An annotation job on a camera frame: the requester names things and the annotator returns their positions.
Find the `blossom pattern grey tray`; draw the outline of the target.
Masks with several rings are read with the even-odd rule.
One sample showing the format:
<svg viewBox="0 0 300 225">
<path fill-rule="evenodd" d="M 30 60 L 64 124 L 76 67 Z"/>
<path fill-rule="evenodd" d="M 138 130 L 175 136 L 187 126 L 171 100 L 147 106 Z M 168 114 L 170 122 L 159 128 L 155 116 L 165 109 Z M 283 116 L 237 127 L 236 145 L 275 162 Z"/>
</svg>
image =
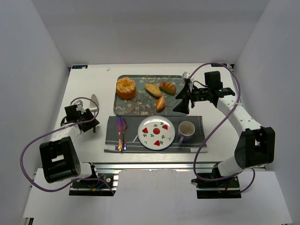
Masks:
<svg viewBox="0 0 300 225">
<path fill-rule="evenodd" d="M 131 116 L 184 116 L 184 113 L 174 112 L 173 108 L 181 100 L 176 99 L 176 94 L 162 92 L 166 104 L 162 111 L 158 112 L 155 108 L 157 99 L 145 89 L 145 84 L 150 83 L 159 86 L 161 82 L 171 83 L 179 93 L 184 87 L 184 81 L 180 75 L 121 75 L 118 79 L 128 77 L 136 83 L 136 95 L 129 100 L 121 99 L 117 94 L 114 98 L 113 111 L 115 115 Z"/>
</svg>

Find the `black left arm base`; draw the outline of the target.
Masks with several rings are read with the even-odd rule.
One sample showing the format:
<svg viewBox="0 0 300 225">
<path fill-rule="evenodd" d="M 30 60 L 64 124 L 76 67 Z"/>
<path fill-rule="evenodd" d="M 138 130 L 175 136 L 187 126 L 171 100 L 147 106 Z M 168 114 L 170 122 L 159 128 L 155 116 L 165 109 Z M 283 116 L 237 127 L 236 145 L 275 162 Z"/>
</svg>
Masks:
<svg viewBox="0 0 300 225">
<path fill-rule="evenodd" d="M 100 178 L 104 180 L 107 185 L 116 191 L 118 185 L 119 171 L 109 169 L 106 165 L 94 165 L 96 175 L 92 178 Z M 73 183 L 69 188 L 70 196 L 114 196 L 114 193 L 102 181 L 99 180 L 83 180 Z"/>
</svg>

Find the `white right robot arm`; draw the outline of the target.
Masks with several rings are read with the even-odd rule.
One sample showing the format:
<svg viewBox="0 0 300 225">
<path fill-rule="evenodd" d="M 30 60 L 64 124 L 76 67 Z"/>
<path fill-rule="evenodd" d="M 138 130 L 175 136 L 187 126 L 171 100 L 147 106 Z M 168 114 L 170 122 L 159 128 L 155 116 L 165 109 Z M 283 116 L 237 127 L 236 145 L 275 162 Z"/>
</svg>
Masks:
<svg viewBox="0 0 300 225">
<path fill-rule="evenodd" d="M 181 102 L 173 111 L 188 114 L 195 102 L 209 101 L 225 115 L 239 135 L 234 156 L 215 166 L 214 179 L 227 179 L 244 169 L 272 163 L 275 152 L 274 129 L 263 127 L 250 116 L 239 104 L 233 90 L 223 87 L 220 72 L 206 72 L 204 78 L 205 86 L 198 88 L 189 73 L 182 75 L 184 87 L 175 97 Z"/>
</svg>

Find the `steel cake server wooden handle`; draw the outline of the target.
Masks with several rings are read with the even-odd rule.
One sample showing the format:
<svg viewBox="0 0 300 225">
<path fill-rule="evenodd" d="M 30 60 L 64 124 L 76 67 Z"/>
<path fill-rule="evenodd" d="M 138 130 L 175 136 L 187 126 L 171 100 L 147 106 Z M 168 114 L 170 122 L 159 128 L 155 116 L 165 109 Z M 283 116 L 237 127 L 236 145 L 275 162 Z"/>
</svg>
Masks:
<svg viewBox="0 0 300 225">
<path fill-rule="evenodd" d="M 94 116 L 97 114 L 97 107 L 99 106 L 98 98 L 95 94 L 92 94 L 91 100 L 94 102 L 90 103 L 90 111 L 94 114 Z"/>
</svg>

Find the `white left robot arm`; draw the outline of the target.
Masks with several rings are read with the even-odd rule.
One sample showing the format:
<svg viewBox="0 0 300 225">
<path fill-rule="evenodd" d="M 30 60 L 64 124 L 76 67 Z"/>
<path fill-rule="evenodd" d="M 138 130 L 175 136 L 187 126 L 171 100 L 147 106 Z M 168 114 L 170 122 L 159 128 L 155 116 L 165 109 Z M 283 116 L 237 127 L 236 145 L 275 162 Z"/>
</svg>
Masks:
<svg viewBox="0 0 300 225">
<path fill-rule="evenodd" d="M 97 178 L 95 166 L 81 163 L 75 151 L 77 138 L 99 124 L 98 120 L 93 119 L 96 114 L 81 105 L 67 106 L 65 113 L 60 123 L 62 130 L 39 146 L 45 180 L 54 183 L 69 178 Z"/>
</svg>

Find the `round orange sponge cake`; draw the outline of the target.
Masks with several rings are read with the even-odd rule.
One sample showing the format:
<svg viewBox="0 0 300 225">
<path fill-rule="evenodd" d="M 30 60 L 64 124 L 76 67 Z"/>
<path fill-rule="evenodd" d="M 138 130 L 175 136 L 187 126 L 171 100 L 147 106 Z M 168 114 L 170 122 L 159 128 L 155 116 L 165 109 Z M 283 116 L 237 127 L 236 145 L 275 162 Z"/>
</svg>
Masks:
<svg viewBox="0 0 300 225">
<path fill-rule="evenodd" d="M 132 99 L 136 94 L 135 81 L 128 77 L 119 79 L 116 83 L 116 92 L 121 99 Z"/>
</svg>

